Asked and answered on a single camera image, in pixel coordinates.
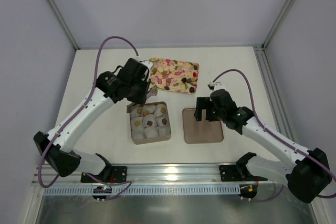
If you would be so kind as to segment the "metal tongs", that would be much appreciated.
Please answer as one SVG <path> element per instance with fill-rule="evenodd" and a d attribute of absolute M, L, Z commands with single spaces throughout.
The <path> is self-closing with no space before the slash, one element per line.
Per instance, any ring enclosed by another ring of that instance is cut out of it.
<path fill-rule="evenodd" d="M 153 96 L 156 96 L 158 93 L 158 89 L 157 89 L 157 86 L 153 86 L 147 93 L 146 95 L 144 96 L 143 99 L 140 99 L 139 101 L 137 102 L 132 102 L 130 104 L 127 105 L 127 114 L 131 113 L 133 109 L 139 107 L 140 105 L 142 104 L 145 104 L 146 101 L 150 98 L 150 97 L 153 97 Z"/>

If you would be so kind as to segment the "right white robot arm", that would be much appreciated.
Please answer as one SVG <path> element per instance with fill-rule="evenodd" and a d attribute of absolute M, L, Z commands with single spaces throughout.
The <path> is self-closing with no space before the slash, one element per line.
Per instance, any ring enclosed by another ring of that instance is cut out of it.
<path fill-rule="evenodd" d="M 228 129 L 236 131 L 263 146 L 278 161 L 270 161 L 255 153 L 242 156 L 236 165 L 252 176 L 272 180 L 287 187 L 300 201 L 311 203 L 331 183 L 327 155 L 319 148 L 310 150 L 270 129 L 254 112 L 238 107 L 229 92 L 219 89 L 208 97 L 196 99 L 194 117 L 210 122 L 221 121 Z"/>

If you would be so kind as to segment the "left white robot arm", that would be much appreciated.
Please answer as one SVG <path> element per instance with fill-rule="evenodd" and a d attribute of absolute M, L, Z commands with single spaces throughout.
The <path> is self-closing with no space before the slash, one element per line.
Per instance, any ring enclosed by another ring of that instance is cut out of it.
<path fill-rule="evenodd" d="M 34 136 L 41 156 L 60 177 L 82 172 L 108 180 L 110 162 L 100 154 L 83 153 L 74 147 L 91 124 L 117 102 L 126 99 L 134 104 L 145 103 L 153 66 L 148 60 L 130 58 L 123 67 L 117 67 L 117 73 L 101 73 L 93 89 L 69 116 L 47 133 Z"/>

